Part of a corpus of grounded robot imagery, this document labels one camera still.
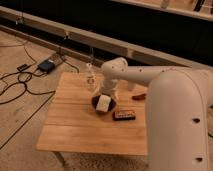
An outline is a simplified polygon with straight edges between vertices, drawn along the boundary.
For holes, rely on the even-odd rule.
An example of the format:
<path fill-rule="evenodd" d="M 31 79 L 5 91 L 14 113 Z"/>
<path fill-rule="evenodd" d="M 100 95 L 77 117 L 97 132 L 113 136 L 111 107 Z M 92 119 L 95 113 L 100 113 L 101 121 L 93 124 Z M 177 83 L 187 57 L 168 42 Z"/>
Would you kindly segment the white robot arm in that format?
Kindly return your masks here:
<path fill-rule="evenodd" d="M 149 171 L 211 171 L 207 116 L 213 106 L 212 69 L 130 66 L 119 57 L 101 70 L 104 94 L 113 94 L 118 80 L 147 88 Z"/>

